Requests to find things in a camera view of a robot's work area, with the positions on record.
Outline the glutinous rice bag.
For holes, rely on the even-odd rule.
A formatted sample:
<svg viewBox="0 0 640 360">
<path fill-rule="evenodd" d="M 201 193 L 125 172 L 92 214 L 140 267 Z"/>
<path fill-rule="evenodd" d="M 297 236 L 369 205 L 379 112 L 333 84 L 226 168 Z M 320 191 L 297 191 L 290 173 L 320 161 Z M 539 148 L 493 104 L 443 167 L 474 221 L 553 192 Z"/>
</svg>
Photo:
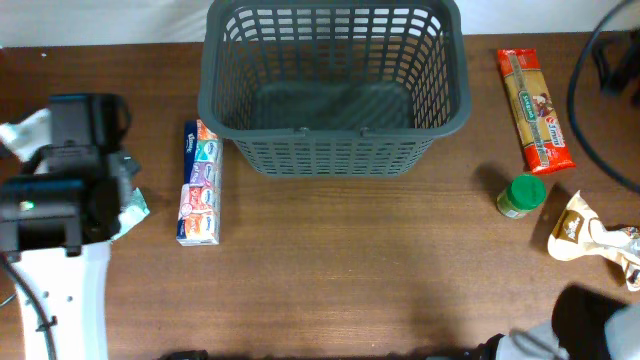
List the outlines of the glutinous rice bag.
<svg viewBox="0 0 640 360">
<path fill-rule="evenodd" d="M 562 211 L 549 235 L 547 250 L 560 261 L 601 256 L 621 267 L 629 291 L 639 291 L 639 228 L 607 230 L 580 191 Z"/>
</svg>

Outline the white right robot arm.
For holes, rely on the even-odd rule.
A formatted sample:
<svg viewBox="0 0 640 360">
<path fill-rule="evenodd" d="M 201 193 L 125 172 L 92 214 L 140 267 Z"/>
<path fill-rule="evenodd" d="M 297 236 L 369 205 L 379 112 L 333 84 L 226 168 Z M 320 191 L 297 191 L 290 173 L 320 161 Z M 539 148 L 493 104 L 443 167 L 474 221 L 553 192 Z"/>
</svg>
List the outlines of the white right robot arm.
<svg viewBox="0 0 640 360">
<path fill-rule="evenodd" d="M 557 298 L 550 321 L 497 334 L 470 357 L 639 360 L 639 305 L 572 284 Z"/>
</svg>

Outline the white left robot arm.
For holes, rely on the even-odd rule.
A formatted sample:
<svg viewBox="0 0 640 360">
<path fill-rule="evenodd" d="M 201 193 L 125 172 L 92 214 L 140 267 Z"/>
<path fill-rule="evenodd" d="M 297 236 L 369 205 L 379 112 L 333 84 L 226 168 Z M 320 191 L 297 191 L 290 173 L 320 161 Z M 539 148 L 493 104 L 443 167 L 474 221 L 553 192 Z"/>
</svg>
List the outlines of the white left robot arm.
<svg viewBox="0 0 640 360">
<path fill-rule="evenodd" d="M 22 163 L 1 185 L 1 267 L 16 287 L 29 359 L 105 359 L 113 237 L 130 203 L 131 126 L 115 94 L 52 96 L 1 143 Z"/>
</svg>

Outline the green lid spice jar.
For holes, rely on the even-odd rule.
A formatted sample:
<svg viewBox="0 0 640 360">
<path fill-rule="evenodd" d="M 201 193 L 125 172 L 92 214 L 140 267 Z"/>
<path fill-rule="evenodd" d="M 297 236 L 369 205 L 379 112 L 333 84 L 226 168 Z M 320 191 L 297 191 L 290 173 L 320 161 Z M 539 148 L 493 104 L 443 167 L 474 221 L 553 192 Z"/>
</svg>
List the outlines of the green lid spice jar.
<svg viewBox="0 0 640 360">
<path fill-rule="evenodd" d="M 497 197 L 498 211 L 511 219 L 519 219 L 538 208 L 546 199 L 541 179 L 522 174 L 516 177 Z"/>
</svg>

